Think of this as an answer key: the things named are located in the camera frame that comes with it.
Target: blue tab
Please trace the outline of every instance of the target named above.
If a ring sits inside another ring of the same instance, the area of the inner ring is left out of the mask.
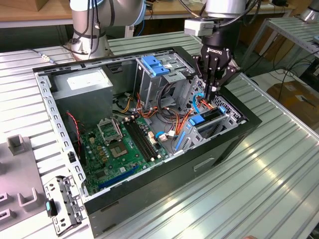
[[[142,62],[153,73],[154,76],[161,76],[170,72],[154,56],[143,56]]]
[[[180,138],[179,138],[179,141],[178,141],[178,143],[177,143],[177,145],[176,145],[176,147],[175,147],[175,151],[178,150],[178,148],[179,148],[179,146],[180,146],[180,144],[181,144],[183,138],[185,137],[185,134],[186,134],[185,131],[183,131],[183,133],[181,134],[181,136],[180,136]]]
[[[227,112],[227,109],[224,106],[220,106],[218,108],[222,112],[222,114],[225,114]]]
[[[192,126],[202,123],[204,121],[205,120],[201,115],[195,115],[189,119],[189,122],[191,123]]]
[[[50,209],[51,209],[50,203],[49,203],[49,202],[46,202],[45,206],[46,206],[46,210],[47,210],[47,211],[50,211]]]

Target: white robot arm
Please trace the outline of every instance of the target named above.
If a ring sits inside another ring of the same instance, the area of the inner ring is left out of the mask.
[[[71,50],[79,60],[110,54],[105,28],[136,25],[146,11],[145,0],[71,0],[74,34]]]

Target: robotiq logo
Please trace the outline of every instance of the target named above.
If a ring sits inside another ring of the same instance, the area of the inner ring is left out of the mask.
[[[219,54],[219,55],[222,55],[223,54],[223,52],[222,51],[218,51],[218,50],[214,50],[214,49],[211,49],[211,48],[207,48],[207,52],[213,52],[213,53],[217,53],[217,54]]]

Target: motherboard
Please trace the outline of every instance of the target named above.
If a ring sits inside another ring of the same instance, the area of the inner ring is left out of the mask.
[[[81,135],[90,195],[168,158],[143,118],[102,122]]]

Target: green motherboard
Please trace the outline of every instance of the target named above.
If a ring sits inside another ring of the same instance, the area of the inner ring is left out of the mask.
[[[81,135],[85,151],[85,163],[82,167],[86,175],[86,187],[90,195],[97,193],[106,186],[110,186],[126,177],[147,169],[161,160],[168,158],[165,149],[157,142],[151,144],[148,133],[151,132],[143,118],[134,120],[135,126],[143,133],[143,139],[147,139],[149,146],[156,152],[157,157],[145,158],[145,152],[141,153],[141,142],[136,135],[131,136],[127,125],[120,123],[118,129],[123,138],[105,143],[105,138],[117,135],[117,130],[112,124],[101,127],[101,131],[95,129]]]

